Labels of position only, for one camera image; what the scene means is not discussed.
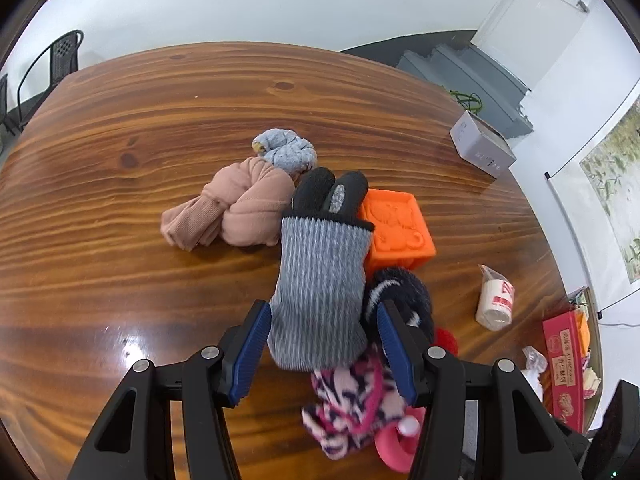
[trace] white door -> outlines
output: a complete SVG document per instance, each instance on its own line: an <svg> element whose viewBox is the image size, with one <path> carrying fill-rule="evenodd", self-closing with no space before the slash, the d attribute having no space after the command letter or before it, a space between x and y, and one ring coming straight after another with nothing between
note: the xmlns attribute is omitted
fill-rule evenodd
<svg viewBox="0 0 640 480"><path fill-rule="evenodd" d="M587 13L580 0L503 0L471 41L533 89Z"/></svg>

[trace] gray stairs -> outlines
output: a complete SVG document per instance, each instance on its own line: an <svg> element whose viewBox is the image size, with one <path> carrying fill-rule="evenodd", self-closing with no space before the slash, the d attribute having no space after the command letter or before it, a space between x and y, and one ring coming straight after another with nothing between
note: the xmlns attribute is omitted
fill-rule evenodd
<svg viewBox="0 0 640 480"><path fill-rule="evenodd" d="M526 86L476 47L455 51L442 44L427 57L407 50L398 68L447 90L478 94L482 99L478 116L508 139L533 130L520 112Z"/></svg>

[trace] gray floor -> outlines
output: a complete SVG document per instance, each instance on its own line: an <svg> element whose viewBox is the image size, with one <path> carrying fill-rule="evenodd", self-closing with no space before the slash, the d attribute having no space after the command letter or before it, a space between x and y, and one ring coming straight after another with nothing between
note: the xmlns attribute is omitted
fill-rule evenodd
<svg viewBox="0 0 640 480"><path fill-rule="evenodd" d="M475 33L475 30L445 30L443 32L412 34L355 46L343 50L343 52L385 65L396 66L405 50L411 50L420 56L428 56L440 44L446 44L454 50L462 50L469 46Z"/></svg>

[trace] plastic bag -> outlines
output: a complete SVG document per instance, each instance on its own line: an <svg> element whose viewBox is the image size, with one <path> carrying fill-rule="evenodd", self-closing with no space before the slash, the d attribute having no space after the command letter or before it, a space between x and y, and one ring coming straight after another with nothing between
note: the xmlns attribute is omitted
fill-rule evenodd
<svg viewBox="0 0 640 480"><path fill-rule="evenodd" d="M542 393L544 390L542 388L542 384L540 384L540 374L546 370L546 357L533 348L533 346L525 346L522 349L522 352L527 358L525 369L521 370L522 374L527 380L527 383L531 385L540 401L542 401Z"/></svg>
<svg viewBox="0 0 640 480"><path fill-rule="evenodd" d="M582 373L582 389L585 399L591 399L600 387L602 380L593 371L593 368L587 368Z"/></svg>
<svg viewBox="0 0 640 480"><path fill-rule="evenodd" d="M511 324L515 289L503 275L487 266L482 270L482 292L476 321L489 330L500 330Z"/></svg>

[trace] green cable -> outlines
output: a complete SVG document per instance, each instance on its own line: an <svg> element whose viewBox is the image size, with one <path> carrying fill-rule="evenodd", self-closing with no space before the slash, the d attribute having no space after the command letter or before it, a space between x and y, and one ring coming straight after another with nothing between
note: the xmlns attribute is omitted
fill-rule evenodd
<svg viewBox="0 0 640 480"><path fill-rule="evenodd" d="M482 110L482 99L475 92L472 94L463 94L457 90L450 90L449 93L455 97L458 104L460 104L465 110L469 110L473 114L477 114Z"/></svg>

